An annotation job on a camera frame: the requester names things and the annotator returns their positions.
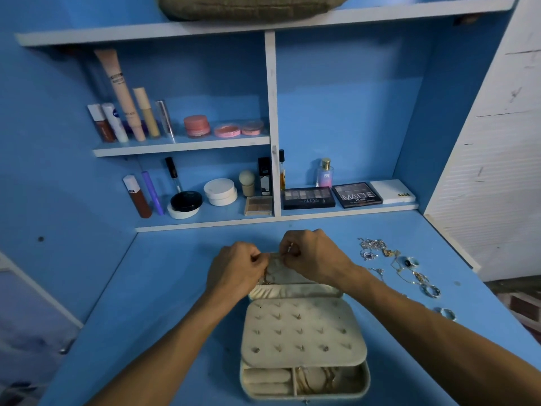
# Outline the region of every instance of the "hand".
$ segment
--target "hand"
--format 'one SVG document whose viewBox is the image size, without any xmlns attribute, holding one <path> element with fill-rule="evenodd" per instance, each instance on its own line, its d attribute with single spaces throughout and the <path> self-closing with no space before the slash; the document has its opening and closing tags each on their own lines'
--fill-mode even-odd
<svg viewBox="0 0 541 406">
<path fill-rule="evenodd" d="M 314 282 L 340 288 L 355 264 L 322 230 L 287 231 L 280 242 L 283 263 Z"/>
<path fill-rule="evenodd" d="M 236 305 L 264 275 L 269 257 L 269 253 L 261 253 L 257 246 L 246 242 L 224 246 L 210 265 L 207 293 L 216 293 Z"/>
</svg>

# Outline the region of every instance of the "perfume bottle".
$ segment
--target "perfume bottle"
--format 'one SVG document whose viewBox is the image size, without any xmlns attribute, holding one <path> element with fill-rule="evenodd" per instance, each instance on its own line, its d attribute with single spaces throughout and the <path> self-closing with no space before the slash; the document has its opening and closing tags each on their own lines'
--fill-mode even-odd
<svg viewBox="0 0 541 406">
<path fill-rule="evenodd" d="M 283 162 L 286 160 L 283 155 L 283 149 L 280 150 L 280 189 L 284 191 L 286 189 L 286 170 L 283 167 Z"/>
<path fill-rule="evenodd" d="M 331 187 L 333 186 L 333 170 L 331 167 L 331 159 L 323 158 L 321 160 L 321 167 L 318 169 L 318 180 L 315 183 L 317 187 Z"/>
</svg>

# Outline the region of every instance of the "peach squeeze tube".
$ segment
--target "peach squeeze tube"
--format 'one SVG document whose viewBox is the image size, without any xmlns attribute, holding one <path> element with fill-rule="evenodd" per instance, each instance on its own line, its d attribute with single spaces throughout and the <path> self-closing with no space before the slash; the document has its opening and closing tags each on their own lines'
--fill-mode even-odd
<svg viewBox="0 0 541 406">
<path fill-rule="evenodd" d="M 122 111 L 124 111 L 124 114 L 126 115 L 126 120 L 128 120 L 128 124 L 134 132 L 135 139 L 138 141 L 145 141 L 146 137 L 143 127 L 141 126 L 141 119 L 135 109 L 134 100 L 130 95 L 124 75 L 122 75 L 116 50 L 94 50 L 94 53 L 97 55 L 107 76 L 111 80 L 112 88 L 115 90 Z"/>
</svg>

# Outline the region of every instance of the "person's left hand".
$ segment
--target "person's left hand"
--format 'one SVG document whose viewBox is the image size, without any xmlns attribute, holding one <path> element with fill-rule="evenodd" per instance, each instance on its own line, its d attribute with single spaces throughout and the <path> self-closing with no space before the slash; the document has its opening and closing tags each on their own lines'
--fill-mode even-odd
<svg viewBox="0 0 541 406">
<path fill-rule="evenodd" d="M 232 305 L 236 305 L 264 275 L 270 256 L 247 242 L 224 246 L 208 271 L 207 293 L 227 297 Z"/>
</svg>

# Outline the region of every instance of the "open jewelry box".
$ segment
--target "open jewelry box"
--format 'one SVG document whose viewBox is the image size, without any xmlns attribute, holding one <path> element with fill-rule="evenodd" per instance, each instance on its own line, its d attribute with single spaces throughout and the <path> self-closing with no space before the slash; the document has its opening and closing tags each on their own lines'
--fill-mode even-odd
<svg viewBox="0 0 541 406">
<path fill-rule="evenodd" d="M 360 398 L 370 386 L 366 344 L 342 293 L 272 254 L 248 295 L 240 381 L 257 400 Z"/>
</svg>

